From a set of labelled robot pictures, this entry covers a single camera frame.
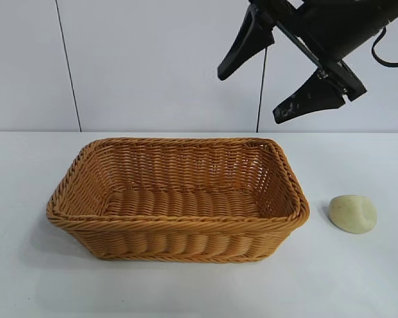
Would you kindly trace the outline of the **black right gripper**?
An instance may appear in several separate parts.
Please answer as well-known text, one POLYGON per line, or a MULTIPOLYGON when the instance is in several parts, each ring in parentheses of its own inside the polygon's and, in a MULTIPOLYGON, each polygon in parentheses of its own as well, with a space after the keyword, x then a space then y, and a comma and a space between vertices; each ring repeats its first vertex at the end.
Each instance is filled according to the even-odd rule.
POLYGON ((238 34, 218 66, 226 80, 246 61, 275 43, 275 21, 281 32, 317 70, 273 110, 277 124, 354 101, 367 89, 341 61, 379 29, 389 24, 389 1, 250 1, 238 34))

